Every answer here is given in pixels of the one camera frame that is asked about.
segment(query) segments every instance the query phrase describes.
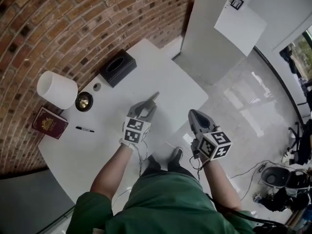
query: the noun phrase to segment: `pen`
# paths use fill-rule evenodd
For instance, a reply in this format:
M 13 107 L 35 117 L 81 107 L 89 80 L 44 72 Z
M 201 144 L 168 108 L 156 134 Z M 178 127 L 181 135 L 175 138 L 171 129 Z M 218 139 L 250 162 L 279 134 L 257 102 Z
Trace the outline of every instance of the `pen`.
M 86 129 L 86 128 L 83 128 L 83 127 L 76 127 L 77 129 L 79 129 L 79 130 L 83 130 L 83 131 L 87 131 L 87 132 L 91 132 L 91 133 L 94 133 L 94 131 L 93 130 L 90 130 L 90 129 Z

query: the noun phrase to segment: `book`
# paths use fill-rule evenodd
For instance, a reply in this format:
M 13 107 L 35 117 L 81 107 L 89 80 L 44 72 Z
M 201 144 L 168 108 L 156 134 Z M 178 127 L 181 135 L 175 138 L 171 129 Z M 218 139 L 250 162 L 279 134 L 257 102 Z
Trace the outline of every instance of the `book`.
M 67 126 L 68 122 L 66 119 L 52 113 L 44 107 L 40 108 L 32 124 L 32 128 L 56 139 L 59 139 Z

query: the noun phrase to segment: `tissue box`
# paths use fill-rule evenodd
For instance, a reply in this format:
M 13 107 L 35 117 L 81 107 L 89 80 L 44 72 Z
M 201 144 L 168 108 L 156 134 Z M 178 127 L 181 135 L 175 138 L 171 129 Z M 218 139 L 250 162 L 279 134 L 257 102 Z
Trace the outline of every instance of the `tissue box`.
M 98 71 L 108 84 L 115 87 L 136 67 L 136 60 L 126 51 L 121 49 L 108 62 L 99 68 Z

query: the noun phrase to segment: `white wall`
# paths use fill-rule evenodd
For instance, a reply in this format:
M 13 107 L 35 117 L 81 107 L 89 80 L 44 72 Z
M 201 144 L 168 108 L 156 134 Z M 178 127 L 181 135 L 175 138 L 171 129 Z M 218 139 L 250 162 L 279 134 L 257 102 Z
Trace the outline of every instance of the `white wall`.
M 239 10 L 230 6 L 231 1 L 228 0 L 214 27 L 248 56 L 267 24 L 248 6 L 251 0 L 243 0 Z
M 210 84 L 216 83 L 244 54 L 214 26 L 227 0 L 195 0 L 181 54 Z
M 249 7 L 267 23 L 256 44 L 283 79 L 296 103 L 306 99 L 279 51 L 312 25 L 312 0 L 251 0 Z M 298 107 L 308 115 L 307 105 Z

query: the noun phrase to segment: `equipment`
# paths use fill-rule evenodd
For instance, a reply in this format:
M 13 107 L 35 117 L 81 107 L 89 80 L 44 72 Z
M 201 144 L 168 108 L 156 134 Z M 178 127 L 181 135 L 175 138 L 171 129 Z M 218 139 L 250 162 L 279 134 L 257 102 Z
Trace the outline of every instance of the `equipment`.
M 194 159 L 199 158 L 200 153 L 207 160 L 225 157 L 232 143 L 221 128 L 216 126 L 214 120 L 194 109 L 189 111 L 188 117 L 191 130 L 195 135 L 191 144 Z
M 132 144 L 140 144 L 144 141 L 151 128 L 151 121 L 157 106 L 154 100 L 158 97 L 156 92 L 146 101 L 133 105 L 123 125 L 123 140 Z

